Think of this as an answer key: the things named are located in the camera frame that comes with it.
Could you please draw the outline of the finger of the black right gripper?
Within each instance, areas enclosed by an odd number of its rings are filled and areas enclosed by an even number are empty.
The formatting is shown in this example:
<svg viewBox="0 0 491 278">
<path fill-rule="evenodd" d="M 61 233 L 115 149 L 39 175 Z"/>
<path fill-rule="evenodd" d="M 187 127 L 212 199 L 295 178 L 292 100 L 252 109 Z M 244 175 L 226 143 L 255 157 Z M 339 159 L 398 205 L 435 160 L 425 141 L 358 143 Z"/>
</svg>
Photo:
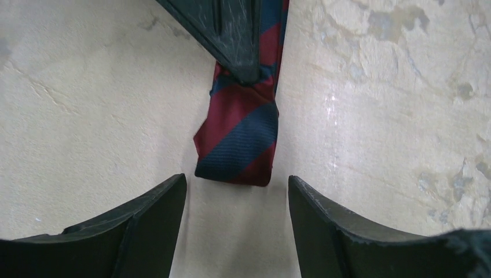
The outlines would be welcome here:
<svg viewBox="0 0 491 278">
<path fill-rule="evenodd" d="M 231 75 L 259 79 L 259 0 L 160 0 L 166 9 Z"/>
</svg>

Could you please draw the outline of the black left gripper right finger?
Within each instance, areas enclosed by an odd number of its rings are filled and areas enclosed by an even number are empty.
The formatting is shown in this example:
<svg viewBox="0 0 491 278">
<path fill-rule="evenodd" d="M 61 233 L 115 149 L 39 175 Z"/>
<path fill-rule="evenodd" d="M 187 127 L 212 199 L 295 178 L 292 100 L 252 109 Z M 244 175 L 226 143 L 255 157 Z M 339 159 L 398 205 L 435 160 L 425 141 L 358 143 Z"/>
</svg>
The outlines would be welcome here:
<svg viewBox="0 0 491 278">
<path fill-rule="evenodd" d="M 297 176 L 288 202 L 302 277 L 489 277 L 490 231 L 420 236 L 371 221 Z"/>
</svg>

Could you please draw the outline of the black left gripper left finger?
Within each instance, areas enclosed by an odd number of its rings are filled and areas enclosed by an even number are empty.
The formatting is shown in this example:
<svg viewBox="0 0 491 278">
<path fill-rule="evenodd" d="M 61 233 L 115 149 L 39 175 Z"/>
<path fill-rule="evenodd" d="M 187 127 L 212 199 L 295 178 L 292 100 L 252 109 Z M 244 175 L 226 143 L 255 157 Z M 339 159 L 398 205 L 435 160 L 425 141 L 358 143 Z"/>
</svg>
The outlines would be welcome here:
<svg viewBox="0 0 491 278">
<path fill-rule="evenodd" d="M 1 276 L 168 277 L 186 190 L 176 174 L 58 235 L 1 240 Z"/>
</svg>

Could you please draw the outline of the red navy striped tie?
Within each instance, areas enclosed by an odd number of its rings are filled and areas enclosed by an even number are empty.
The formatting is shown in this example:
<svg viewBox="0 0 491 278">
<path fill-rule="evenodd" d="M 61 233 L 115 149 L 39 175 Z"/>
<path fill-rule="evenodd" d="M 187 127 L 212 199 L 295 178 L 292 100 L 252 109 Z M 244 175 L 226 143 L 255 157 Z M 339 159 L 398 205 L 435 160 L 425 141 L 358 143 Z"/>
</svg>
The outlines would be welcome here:
<svg viewBox="0 0 491 278">
<path fill-rule="evenodd" d="M 275 101 L 289 1 L 263 1 L 259 80 L 236 81 L 216 63 L 205 121 L 193 140 L 195 176 L 231 184 L 267 186 L 272 175 L 279 112 Z"/>
</svg>

